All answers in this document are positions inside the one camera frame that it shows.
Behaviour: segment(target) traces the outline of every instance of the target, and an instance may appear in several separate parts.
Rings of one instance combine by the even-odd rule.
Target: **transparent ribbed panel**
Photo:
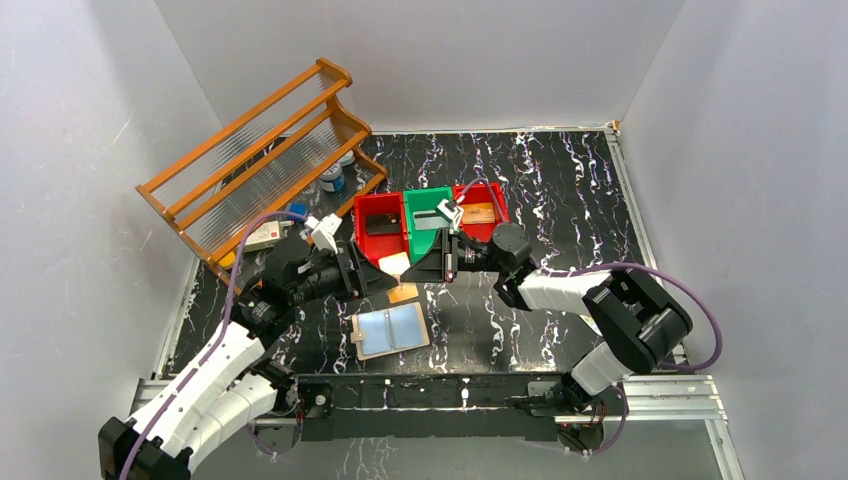
[[[204,214],[186,233],[201,248],[214,252],[315,166],[324,162],[344,141],[338,138],[332,121],[324,120]]]
[[[280,101],[233,132],[232,135],[216,147],[200,156],[200,158],[186,167],[185,170],[165,182],[165,184],[153,192],[153,196],[166,207],[170,207],[229,160],[244,152],[250,145],[291,117],[297,110],[320,95],[336,81],[335,78],[323,72],[313,75],[312,78],[295,88]],[[286,133],[293,133],[308,121],[308,119],[307,117],[299,122]],[[210,195],[211,193],[205,195],[201,200],[205,200]]]

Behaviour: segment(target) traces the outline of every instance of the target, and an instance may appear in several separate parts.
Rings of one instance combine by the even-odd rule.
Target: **green bin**
[[[403,192],[403,206],[406,210],[406,230],[409,241],[409,263],[414,264],[433,246],[438,230],[416,230],[415,212],[435,210],[442,200],[453,198],[450,187],[407,190]]]

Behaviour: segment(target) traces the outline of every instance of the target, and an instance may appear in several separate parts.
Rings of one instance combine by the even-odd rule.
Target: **black marble tabletop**
[[[603,132],[376,135],[362,148],[389,171],[379,193],[461,185],[481,175],[499,182],[511,220],[524,227],[534,256],[548,267],[643,261]],[[360,173],[349,173],[349,185],[364,184],[356,181]],[[303,201],[328,213],[325,195],[313,188]],[[337,236],[349,238],[352,231],[348,215]],[[301,240],[292,231],[284,241]],[[252,270],[261,269],[263,255],[247,260]],[[599,337],[576,315],[507,308],[491,291],[494,278],[460,274],[453,284],[418,285],[420,295],[411,301],[421,302],[426,314],[427,347],[356,359],[351,317],[389,307],[380,294],[302,306],[270,352],[301,373],[506,373],[564,371],[597,344]],[[226,286],[201,267],[166,377],[210,338],[225,294]]]

